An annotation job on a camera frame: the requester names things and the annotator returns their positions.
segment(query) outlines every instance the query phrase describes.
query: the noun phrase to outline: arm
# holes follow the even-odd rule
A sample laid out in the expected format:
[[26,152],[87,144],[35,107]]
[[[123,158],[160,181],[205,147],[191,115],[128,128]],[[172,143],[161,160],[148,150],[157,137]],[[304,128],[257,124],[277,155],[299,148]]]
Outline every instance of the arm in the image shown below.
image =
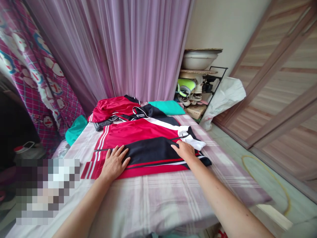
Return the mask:
[[206,199],[228,237],[273,237],[270,231],[195,156],[194,148],[177,141],[172,145],[197,178]]
[[111,183],[123,172],[130,161],[129,157],[122,163],[122,159],[128,152],[126,149],[121,153],[123,147],[118,149],[116,146],[111,154],[110,149],[108,150],[99,178],[96,179],[75,210],[61,225],[53,236],[54,238],[87,237],[90,226]]

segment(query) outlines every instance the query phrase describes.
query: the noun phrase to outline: right hand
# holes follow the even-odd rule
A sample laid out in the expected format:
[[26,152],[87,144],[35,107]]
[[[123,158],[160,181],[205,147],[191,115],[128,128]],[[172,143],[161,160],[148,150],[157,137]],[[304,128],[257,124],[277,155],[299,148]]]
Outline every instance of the right hand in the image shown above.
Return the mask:
[[179,145],[179,148],[177,148],[176,145],[171,145],[171,147],[183,160],[187,161],[191,158],[196,158],[195,149],[190,144],[187,144],[181,140],[178,140],[176,144]]

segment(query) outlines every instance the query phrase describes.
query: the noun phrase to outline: purple curtain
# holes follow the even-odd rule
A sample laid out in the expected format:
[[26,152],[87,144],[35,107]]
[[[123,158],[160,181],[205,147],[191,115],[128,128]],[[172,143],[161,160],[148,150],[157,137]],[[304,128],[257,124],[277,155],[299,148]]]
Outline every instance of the purple curtain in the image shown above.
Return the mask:
[[128,94],[172,100],[193,0],[26,0],[86,112]]
[[6,66],[42,144],[52,155],[66,130],[84,112],[19,0],[0,0],[0,61]]

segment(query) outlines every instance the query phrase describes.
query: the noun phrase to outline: door handle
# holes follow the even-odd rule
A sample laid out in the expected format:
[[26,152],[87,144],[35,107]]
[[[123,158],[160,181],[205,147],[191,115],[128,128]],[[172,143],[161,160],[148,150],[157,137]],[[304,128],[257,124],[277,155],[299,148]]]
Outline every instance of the door handle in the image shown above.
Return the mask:
[[317,21],[317,16],[315,16],[313,18],[313,20],[305,27],[305,29],[301,35],[302,36],[305,35],[310,30],[310,28],[315,24],[316,21]]
[[289,37],[293,31],[296,29],[296,27],[298,26],[298,24],[303,20],[303,18],[307,15],[307,13],[310,11],[311,7],[308,7],[304,13],[298,18],[297,22],[295,23],[295,25],[290,29],[290,31],[287,33],[287,37]]

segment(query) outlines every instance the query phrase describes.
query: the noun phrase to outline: sheer curtain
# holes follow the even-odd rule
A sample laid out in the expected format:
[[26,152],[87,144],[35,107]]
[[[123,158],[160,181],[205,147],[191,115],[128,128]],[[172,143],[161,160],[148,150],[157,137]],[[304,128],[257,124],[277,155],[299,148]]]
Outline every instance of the sheer curtain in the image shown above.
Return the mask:
[[26,0],[85,111],[173,99],[193,0]]

